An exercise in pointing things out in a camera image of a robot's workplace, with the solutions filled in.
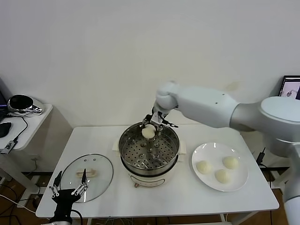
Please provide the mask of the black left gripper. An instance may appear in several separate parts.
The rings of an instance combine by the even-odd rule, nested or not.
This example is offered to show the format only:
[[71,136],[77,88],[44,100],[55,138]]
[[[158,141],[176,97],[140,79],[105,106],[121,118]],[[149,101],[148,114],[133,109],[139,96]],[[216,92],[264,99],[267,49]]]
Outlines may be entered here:
[[70,217],[72,206],[80,199],[80,196],[88,188],[86,169],[82,173],[82,179],[80,185],[76,189],[60,189],[60,181],[62,177],[62,171],[58,173],[53,181],[53,184],[49,186],[52,191],[52,197],[57,204],[54,212],[55,217]]

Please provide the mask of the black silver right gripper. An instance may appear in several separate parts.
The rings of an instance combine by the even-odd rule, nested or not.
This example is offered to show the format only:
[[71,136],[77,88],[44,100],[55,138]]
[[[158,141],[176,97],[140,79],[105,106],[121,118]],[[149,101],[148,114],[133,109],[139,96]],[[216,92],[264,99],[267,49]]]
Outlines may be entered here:
[[178,128],[177,125],[165,120],[167,111],[157,107],[152,108],[152,114],[147,114],[142,120],[140,127],[144,128],[147,124],[156,125],[156,134],[160,135],[164,128]]

